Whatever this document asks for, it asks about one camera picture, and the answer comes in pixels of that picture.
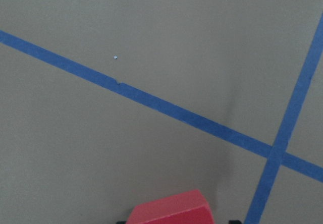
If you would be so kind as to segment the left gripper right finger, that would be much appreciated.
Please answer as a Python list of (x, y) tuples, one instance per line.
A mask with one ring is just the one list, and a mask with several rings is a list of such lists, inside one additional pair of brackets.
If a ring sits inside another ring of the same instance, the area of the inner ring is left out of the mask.
[(240, 221), (240, 220), (229, 220), (228, 224), (242, 224), (242, 221)]

